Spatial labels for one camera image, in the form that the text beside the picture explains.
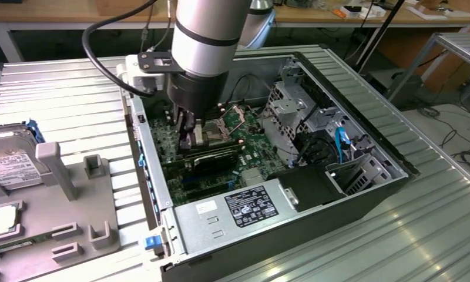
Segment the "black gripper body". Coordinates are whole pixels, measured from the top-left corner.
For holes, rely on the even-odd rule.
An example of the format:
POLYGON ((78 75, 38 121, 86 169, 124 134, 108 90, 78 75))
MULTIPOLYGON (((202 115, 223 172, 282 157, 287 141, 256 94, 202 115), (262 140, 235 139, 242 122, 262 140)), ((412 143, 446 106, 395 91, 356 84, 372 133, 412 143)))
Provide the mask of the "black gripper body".
POLYGON ((196 118, 216 105, 227 81, 228 71, 203 77, 191 73, 166 75, 166 94, 175 106, 191 112, 196 118))

